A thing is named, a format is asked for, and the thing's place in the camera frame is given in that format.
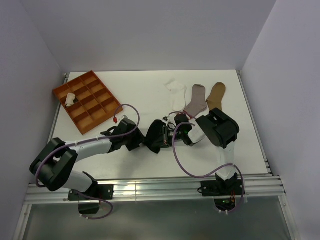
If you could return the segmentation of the black sock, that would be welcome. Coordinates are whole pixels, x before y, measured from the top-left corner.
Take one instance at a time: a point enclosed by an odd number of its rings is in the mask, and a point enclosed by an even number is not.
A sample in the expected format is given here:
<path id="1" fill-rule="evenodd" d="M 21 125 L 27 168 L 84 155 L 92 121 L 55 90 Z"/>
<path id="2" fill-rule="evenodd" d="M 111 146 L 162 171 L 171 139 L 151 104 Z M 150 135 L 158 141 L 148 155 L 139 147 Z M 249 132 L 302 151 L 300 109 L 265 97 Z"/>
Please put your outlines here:
<path id="1" fill-rule="evenodd" d="M 144 138 L 143 144 L 155 154 L 158 154 L 165 144 L 164 126 L 165 124 L 161 120 L 154 120 Z"/>

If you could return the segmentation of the white sock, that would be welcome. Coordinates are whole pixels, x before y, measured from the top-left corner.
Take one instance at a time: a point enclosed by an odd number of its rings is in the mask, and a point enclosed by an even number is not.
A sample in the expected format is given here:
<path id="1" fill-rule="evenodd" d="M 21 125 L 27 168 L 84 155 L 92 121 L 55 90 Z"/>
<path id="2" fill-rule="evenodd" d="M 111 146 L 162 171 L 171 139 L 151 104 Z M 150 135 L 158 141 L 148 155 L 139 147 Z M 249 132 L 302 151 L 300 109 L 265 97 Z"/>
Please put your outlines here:
<path id="1" fill-rule="evenodd" d="M 169 91 L 171 109 L 173 111 L 183 111 L 186 107 L 187 87 L 174 78 L 170 79 L 164 86 Z"/>

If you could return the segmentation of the cream brown striped sock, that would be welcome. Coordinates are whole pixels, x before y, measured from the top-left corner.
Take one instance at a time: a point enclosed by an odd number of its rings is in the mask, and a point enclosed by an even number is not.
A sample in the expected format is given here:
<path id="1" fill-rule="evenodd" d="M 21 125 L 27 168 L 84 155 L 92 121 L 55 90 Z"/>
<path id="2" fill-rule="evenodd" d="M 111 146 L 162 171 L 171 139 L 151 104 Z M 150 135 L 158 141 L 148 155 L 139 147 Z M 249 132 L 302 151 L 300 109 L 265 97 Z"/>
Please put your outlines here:
<path id="1" fill-rule="evenodd" d="M 69 108 L 78 102 L 78 99 L 74 93 L 68 93 L 65 100 L 65 107 Z"/>

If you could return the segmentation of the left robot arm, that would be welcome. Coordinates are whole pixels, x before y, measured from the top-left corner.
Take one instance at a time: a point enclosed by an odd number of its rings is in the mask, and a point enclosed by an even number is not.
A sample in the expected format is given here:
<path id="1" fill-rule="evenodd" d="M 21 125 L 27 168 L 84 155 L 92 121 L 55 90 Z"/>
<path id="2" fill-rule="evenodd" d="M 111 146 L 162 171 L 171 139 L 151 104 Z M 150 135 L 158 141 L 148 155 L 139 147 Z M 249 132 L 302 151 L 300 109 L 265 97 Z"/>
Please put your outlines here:
<path id="1" fill-rule="evenodd" d="M 74 198 L 112 198 L 112 188 L 98 184 L 87 172 L 74 170 L 74 165 L 96 155 L 104 155 L 120 150 L 125 146 L 128 151 L 135 150 L 144 142 L 145 137 L 130 119 L 122 119 L 116 126 L 101 132 L 97 137 L 79 142 L 62 141 L 53 138 L 30 165 L 30 172 L 43 187 L 51 192 L 61 188 L 70 189 Z"/>

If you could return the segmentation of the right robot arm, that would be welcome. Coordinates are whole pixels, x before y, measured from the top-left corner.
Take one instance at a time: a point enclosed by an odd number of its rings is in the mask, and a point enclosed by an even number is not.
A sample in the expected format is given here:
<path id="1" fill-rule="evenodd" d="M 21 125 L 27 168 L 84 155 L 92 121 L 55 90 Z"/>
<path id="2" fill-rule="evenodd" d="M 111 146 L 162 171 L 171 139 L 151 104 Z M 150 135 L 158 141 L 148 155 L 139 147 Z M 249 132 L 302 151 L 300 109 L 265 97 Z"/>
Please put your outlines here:
<path id="1" fill-rule="evenodd" d="M 191 123 L 186 114 L 179 113 L 175 119 L 176 127 L 172 134 L 172 150 L 175 160 L 181 170 L 188 176 L 196 179 L 205 179 L 215 175 L 215 180 L 204 180 L 201 183 L 203 196 L 222 196 L 240 194 L 244 191 L 244 183 L 240 177 L 241 171 L 235 165 L 235 143 L 240 133 L 240 127 L 227 114 L 218 108 L 209 111 Z M 188 172 L 181 164 L 176 152 L 176 140 L 180 139 L 187 146 L 193 146 L 207 138 L 214 146 L 218 167 L 205 174 L 194 175 Z"/>

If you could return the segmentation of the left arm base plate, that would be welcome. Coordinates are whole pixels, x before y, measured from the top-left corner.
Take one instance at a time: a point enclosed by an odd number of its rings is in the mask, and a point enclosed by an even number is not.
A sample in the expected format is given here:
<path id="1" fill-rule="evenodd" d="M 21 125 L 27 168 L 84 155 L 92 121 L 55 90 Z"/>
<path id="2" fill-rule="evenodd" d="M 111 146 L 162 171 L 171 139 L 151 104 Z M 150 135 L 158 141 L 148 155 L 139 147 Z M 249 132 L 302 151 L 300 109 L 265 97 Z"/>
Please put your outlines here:
<path id="1" fill-rule="evenodd" d="M 68 194 L 69 201 L 85 201 L 85 200 L 112 200 L 114 194 L 113 184 L 97 184 L 90 187 L 86 192 L 77 193 L 70 190 Z"/>

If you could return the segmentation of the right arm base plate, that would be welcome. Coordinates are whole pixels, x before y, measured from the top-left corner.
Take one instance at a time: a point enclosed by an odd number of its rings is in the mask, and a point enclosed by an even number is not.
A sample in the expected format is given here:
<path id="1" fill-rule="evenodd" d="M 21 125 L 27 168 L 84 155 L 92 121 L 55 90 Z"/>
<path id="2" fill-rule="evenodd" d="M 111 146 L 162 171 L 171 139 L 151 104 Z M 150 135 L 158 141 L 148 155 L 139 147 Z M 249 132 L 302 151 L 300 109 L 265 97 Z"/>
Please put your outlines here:
<path id="1" fill-rule="evenodd" d="M 237 180 L 204 180 L 197 189 L 203 197 L 231 197 L 245 194 L 242 181 Z"/>

